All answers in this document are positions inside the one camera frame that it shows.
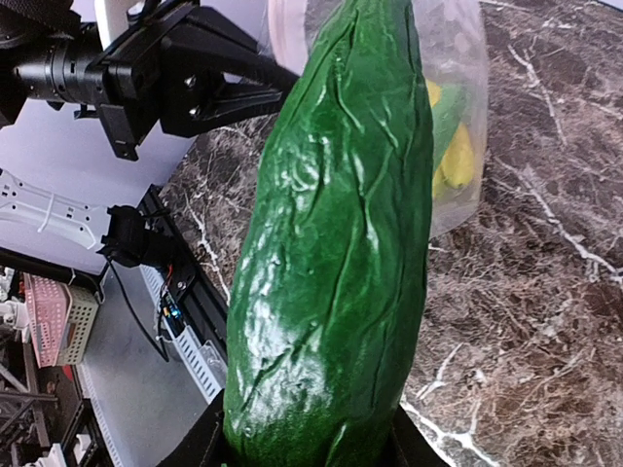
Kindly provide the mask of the dark green toy cucumber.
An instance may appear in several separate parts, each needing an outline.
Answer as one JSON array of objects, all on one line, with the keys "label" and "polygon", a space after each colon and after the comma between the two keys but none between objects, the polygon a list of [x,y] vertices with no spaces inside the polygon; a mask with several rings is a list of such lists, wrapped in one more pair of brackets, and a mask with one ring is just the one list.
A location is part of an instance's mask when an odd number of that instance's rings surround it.
[{"label": "dark green toy cucumber", "polygon": [[259,164],[227,319],[237,466],[378,463],[424,310],[432,127],[411,3],[344,3]]}]

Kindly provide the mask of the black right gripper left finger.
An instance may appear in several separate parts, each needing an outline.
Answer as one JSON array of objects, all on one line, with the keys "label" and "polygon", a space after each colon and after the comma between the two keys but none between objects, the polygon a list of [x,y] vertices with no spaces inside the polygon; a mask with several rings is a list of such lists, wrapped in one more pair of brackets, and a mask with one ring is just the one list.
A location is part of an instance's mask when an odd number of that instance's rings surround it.
[{"label": "black right gripper left finger", "polygon": [[227,466],[228,446],[225,440],[224,413],[207,410],[167,456],[171,467]]}]

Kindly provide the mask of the yellow toy banana bunch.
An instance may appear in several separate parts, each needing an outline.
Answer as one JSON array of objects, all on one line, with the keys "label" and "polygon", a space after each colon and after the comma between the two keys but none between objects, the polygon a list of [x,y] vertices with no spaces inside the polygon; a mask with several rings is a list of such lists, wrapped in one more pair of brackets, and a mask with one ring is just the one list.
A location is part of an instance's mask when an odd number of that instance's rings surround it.
[{"label": "yellow toy banana bunch", "polygon": [[[440,86],[430,80],[426,81],[431,107],[439,101],[441,88],[446,85],[448,84]],[[465,188],[475,176],[475,151],[463,117],[441,164],[436,171],[433,170],[432,195],[434,199],[443,196],[447,190]]]}]

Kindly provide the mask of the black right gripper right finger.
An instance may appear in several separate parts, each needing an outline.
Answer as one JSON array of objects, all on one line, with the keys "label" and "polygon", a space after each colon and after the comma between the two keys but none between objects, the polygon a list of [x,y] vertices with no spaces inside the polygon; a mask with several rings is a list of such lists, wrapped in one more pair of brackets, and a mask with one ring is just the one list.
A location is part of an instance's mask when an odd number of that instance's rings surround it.
[{"label": "black right gripper right finger", "polygon": [[388,465],[400,467],[445,467],[413,420],[398,407],[388,442]]}]

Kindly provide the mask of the clear zip top bag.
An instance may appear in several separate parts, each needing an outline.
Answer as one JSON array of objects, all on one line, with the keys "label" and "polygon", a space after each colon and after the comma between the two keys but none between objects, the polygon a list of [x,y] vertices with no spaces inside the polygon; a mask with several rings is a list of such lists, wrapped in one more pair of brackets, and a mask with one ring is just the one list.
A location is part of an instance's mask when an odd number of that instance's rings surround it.
[{"label": "clear zip top bag", "polygon": [[[261,49],[301,74],[339,1],[269,1]],[[488,56],[476,1],[416,1],[423,75],[434,121],[430,234],[447,233],[477,210],[487,143]]]}]

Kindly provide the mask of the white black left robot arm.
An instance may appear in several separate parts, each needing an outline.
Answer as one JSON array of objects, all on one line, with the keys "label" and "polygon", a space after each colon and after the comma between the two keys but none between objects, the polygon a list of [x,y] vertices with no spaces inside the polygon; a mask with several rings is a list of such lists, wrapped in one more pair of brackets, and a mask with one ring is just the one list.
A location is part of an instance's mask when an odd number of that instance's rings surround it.
[{"label": "white black left robot arm", "polygon": [[259,53],[257,42],[197,1],[123,8],[129,27],[103,44],[101,22],[67,1],[1,5],[1,124],[27,99],[76,106],[97,119],[118,158],[134,161],[154,126],[191,138],[277,112],[297,77]]}]

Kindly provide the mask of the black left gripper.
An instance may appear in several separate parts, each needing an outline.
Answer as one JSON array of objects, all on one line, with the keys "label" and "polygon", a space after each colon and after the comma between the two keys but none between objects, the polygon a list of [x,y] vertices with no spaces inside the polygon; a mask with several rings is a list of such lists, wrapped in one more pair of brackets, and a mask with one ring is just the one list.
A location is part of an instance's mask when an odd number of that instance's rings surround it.
[{"label": "black left gripper", "polygon": [[[298,76],[197,1],[97,1],[103,52],[90,65],[94,107],[115,156],[138,158],[154,125],[192,137],[277,112]],[[224,72],[266,86],[224,84]],[[199,128],[193,129],[191,123]]]}]

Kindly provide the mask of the green toy okra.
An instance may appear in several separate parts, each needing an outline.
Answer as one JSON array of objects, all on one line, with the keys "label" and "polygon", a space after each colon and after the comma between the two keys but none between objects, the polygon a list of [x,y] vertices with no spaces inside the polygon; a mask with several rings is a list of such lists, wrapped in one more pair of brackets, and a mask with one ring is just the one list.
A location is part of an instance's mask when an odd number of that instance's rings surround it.
[{"label": "green toy okra", "polygon": [[433,118],[433,170],[441,164],[454,135],[461,123],[468,103],[466,88],[462,85],[446,85],[441,88],[439,101],[431,107]]}]

